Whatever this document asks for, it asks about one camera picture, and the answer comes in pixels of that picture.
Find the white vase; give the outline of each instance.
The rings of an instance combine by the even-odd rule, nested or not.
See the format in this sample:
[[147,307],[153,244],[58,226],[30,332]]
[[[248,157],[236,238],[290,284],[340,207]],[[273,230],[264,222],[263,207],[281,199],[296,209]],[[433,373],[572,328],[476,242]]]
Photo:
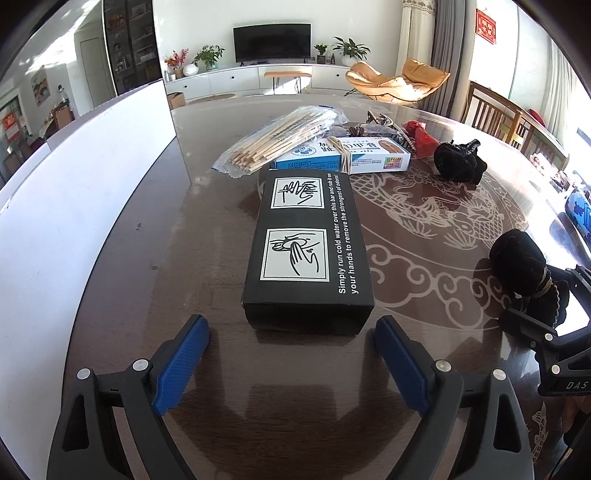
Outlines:
[[199,73],[199,67],[197,67],[197,65],[194,63],[189,63],[183,68],[183,73],[185,77],[192,77]]
[[355,57],[349,57],[348,55],[343,55],[343,58],[341,59],[341,63],[345,66],[345,67],[349,67],[351,68],[353,65],[355,65],[359,60],[356,59]]

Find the cardboard box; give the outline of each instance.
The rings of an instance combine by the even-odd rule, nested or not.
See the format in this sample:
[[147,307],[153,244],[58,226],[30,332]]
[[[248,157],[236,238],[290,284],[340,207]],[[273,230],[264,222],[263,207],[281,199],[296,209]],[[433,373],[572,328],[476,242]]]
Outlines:
[[[410,153],[387,137],[339,138],[351,152],[351,175],[377,171],[405,171]],[[325,138],[308,142],[275,160],[273,168],[320,168],[339,171],[340,154]]]
[[374,308],[349,177],[269,170],[242,305],[255,329],[356,335]]
[[185,100],[184,100],[184,93],[169,93],[166,98],[168,99],[168,107],[171,110],[174,110],[175,108],[178,108],[180,106],[185,106]]

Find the black fabric bundle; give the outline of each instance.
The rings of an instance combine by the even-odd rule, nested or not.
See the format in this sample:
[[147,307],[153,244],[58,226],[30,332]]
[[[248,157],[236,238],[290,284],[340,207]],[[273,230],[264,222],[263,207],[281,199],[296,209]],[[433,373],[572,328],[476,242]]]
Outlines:
[[442,143],[433,158],[441,176],[448,181],[470,182],[478,185],[488,165],[478,156],[480,142],[468,144]]
[[552,279],[544,254],[527,233],[518,229],[503,233],[492,245],[489,258],[503,288],[522,297],[523,312],[552,328],[564,322],[569,284]]

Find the white cabinet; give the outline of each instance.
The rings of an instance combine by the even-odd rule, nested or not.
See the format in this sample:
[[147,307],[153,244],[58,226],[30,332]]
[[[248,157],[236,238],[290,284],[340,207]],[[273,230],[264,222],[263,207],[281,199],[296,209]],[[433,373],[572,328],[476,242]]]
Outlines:
[[[345,78],[347,70],[347,67],[338,65],[304,63],[233,67],[173,80],[166,84],[166,93],[182,92],[186,101],[222,93],[240,94],[243,92],[243,95],[257,95],[268,92],[273,88],[273,78],[265,77],[265,73],[294,71],[312,75],[311,79],[302,78],[302,87],[305,88],[310,82],[312,89],[332,90],[335,95],[341,95],[339,90],[348,91],[352,88]],[[280,84],[283,85],[292,82],[293,78],[287,76],[280,80]]]
[[195,75],[194,77],[174,80],[166,84],[166,93],[184,93],[185,100],[211,95],[207,77],[208,75]]
[[346,67],[334,65],[322,65],[312,68],[312,88],[328,88],[331,90],[351,90],[353,88],[345,74],[349,70]]
[[212,95],[241,92],[243,90],[258,90],[260,88],[258,69],[256,67],[210,72],[207,76],[209,77]]

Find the blue gripper pad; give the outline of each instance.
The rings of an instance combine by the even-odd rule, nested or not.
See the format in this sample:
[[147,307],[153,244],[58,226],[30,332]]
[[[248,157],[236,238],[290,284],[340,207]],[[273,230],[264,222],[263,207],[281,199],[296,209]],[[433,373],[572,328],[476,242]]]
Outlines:
[[152,406],[158,415],[162,416],[169,408],[178,405],[208,341],[209,324],[205,318],[199,316],[155,379],[157,388]]
[[429,378],[433,359],[420,343],[407,337],[390,315],[378,320],[375,326],[375,343],[407,407],[416,410],[421,417],[424,416],[430,406],[430,381],[434,383],[434,373],[432,379]]

